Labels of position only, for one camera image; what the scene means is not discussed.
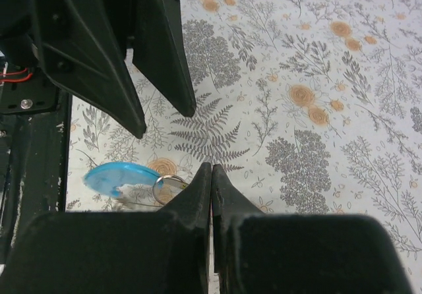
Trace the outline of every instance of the blue object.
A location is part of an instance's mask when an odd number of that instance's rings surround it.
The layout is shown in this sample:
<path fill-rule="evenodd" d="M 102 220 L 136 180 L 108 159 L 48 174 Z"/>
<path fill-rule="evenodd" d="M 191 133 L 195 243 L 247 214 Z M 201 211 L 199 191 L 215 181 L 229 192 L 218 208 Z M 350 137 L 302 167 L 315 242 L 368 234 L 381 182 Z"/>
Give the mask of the blue object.
<path fill-rule="evenodd" d="M 109 162 L 84 176 L 84 183 L 102 195 L 119 198 L 118 188 L 128 185 L 154 185 L 160 174 L 149 167 L 129 162 Z"/>

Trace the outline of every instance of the metal ring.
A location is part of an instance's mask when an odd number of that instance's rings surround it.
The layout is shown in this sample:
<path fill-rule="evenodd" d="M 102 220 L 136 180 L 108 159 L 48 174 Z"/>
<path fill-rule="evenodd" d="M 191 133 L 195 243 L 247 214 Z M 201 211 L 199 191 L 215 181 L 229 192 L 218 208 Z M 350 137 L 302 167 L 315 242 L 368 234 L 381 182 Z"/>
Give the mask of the metal ring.
<path fill-rule="evenodd" d="M 157 201 L 157 202 L 159 202 L 161 205 L 166 205 L 162 200 L 160 200 L 159 198 L 158 198 L 158 196 L 157 196 L 157 194 L 156 194 L 156 191 L 155 191 L 155 189 L 156 189 L 156 186 L 157 186 L 157 184 L 159 183 L 159 182 L 161 182 L 161 181 L 163 181 L 163 184 L 165 184 L 164 183 L 164 180 L 165 179 L 174 179 L 174 180 L 176 180 L 176 181 L 179 181 L 180 183 L 186 183 L 185 182 L 185 180 L 183 180 L 181 177 L 178 177 L 177 175 L 163 175 L 162 177 L 159 177 L 158 179 L 157 179 L 157 181 L 154 183 L 154 185 L 152 185 L 152 196 L 154 197 L 154 199 Z"/>

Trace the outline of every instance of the floral tablecloth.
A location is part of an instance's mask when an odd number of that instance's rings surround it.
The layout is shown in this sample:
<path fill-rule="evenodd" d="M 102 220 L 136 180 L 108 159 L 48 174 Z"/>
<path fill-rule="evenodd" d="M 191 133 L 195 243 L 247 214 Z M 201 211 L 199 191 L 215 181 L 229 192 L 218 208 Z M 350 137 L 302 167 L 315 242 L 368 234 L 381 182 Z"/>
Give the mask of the floral tablecloth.
<path fill-rule="evenodd" d="M 101 163 L 187 181 L 202 161 L 221 163 L 264 212 L 374 216 L 422 292 L 421 6 L 181 0 L 195 117 L 177 114 L 130 62 L 148 123 L 142 140 L 75 98 L 67 209 L 125 209 L 82 184 Z M 129 195 L 152 205 L 139 210 L 159 205 L 150 188 Z"/>

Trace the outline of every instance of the tablecloth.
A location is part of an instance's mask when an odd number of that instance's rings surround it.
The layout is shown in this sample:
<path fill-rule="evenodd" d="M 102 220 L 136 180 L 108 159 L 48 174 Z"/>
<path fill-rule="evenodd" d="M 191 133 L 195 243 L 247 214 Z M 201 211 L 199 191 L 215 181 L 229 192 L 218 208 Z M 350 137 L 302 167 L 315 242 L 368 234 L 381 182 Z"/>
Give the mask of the tablecloth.
<path fill-rule="evenodd" d="M 74 98 L 67 210 L 124 210 L 82 184 L 105 162 L 136 162 L 186 181 L 201 162 L 220 163 L 264 212 L 377 218 L 422 293 L 421 6 L 181 0 L 195 116 L 178 114 L 129 52 L 148 131 L 136 139 Z M 141 210 L 158 208 L 149 188 L 130 195 L 152 205 Z M 211 293 L 217 285 L 212 276 Z"/>

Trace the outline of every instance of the silver loop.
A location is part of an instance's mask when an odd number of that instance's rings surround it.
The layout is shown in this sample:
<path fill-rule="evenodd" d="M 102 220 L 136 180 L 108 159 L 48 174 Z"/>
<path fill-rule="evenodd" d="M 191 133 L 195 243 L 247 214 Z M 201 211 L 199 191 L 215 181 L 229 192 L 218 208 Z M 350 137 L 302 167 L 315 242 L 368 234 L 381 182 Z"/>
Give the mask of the silver loop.
<path fill-rule="evenodd" d="M 158 183 L 163 182 L 164 184 L 167 185 L 171 185 L 174 187 L 177 187 L 178 184 L 187 184 L 185 182 L 185 180 L 183 180 L 181 177 L 178 177 L 177 175 L 163 175 L 162 177 L 159 177 L 157 179 L 157 181 L 154 183 L 154 185 L 152 185 L 152 196 L 154 197 L 154 199 L 159 202 L 161 205 L 166 205 L 165 202 L 163 202 L 162 200 L 160 200 L 156 194 L 156 187 L 158 185 Z"/>

